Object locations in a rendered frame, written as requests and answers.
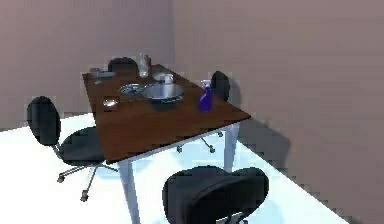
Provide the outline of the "blue spray bottle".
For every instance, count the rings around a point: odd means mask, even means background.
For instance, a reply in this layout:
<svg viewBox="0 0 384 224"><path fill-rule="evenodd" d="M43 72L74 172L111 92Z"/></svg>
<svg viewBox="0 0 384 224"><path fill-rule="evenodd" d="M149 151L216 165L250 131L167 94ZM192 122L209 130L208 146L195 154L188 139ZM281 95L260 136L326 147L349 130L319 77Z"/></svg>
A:
<svg viewBox="0 0 384 224"><path fill-rule="evenodd" d="M200 97L198 108L201 112L208 112L212 108L211 81L210 80L202 80L201 84L202 84L202 87L204 88L205 92Z"/></svg>

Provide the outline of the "large grey metal bowl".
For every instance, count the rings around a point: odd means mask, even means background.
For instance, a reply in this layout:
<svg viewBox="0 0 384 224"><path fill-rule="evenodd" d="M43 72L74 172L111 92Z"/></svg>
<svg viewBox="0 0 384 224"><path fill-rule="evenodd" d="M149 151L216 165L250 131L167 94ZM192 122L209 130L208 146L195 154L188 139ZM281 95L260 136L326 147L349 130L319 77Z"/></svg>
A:
<svg viewBox="0 0 384 224"><path fill-rule="evenodd" d="M155 102L171 103L181 100L184 89L177 84L155 84L142 90L142 96Z"/></svg>

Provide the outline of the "black swivel office chair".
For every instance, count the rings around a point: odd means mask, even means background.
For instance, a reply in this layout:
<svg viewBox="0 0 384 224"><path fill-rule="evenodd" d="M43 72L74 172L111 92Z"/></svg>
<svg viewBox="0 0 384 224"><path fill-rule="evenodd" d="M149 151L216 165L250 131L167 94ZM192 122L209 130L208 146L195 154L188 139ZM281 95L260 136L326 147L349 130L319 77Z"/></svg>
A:
<svg viewBox="0 0 384 224"><path fill-rule="evenodd" d="M46 96L35 97L27 107L28 126L40 145L50 147L56 157L71 169L61 172L57 182L62 183L66 176L90 169L88 185L82 190L80 200L86 202L95 174L100 167L117 172L105 164L105 156L95 126L86 127L70 134L62 143L60 115L55 104Z"/></svg>
<svg viewBox="0 0 384 224"><path fill-rule="evenodd" d="M138 70L137 63L129 57L114 58L108 63L108 71L115 72L120 70L134 69Z"/></svg>
<svg viewBox="0 0 384 224"><path fill-rule="evenodd" d="M212 102L213 96L227 102L229 99L230 82L226 74L221 71L215 71L211 76Z"/></svg>
<svg viewBox="0 0 384 224"><path fill-rule="evenodd" d="M171 175L162 190L169 224L240 224L265 201L269 178L259 168L227 172L197 166Z"/></svg>

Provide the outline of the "brown wooden table white legs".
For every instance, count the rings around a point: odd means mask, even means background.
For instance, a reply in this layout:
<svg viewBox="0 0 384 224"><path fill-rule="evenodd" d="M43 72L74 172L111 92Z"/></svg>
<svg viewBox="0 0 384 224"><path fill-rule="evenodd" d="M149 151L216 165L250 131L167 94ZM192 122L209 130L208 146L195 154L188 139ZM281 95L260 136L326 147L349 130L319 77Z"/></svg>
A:
<svg viewBox="0 0 384 224"><path fill-rule="evenodd" d="M203 89L179 74L174 75L174 82L183 87L184 96L162 112L146 100L129 100L119 92L127 84L148 84L150 77L141 78L135 71L126 70L101 82L89 73L82 78L106 161L118 165L132 224L141 224L133 174L135 160L223 130L224 169L232 170L239 126L250 114L219 98L213 99L211 111L199 111ZM105 99L116 99L119 104L106 108Z"/></svg>

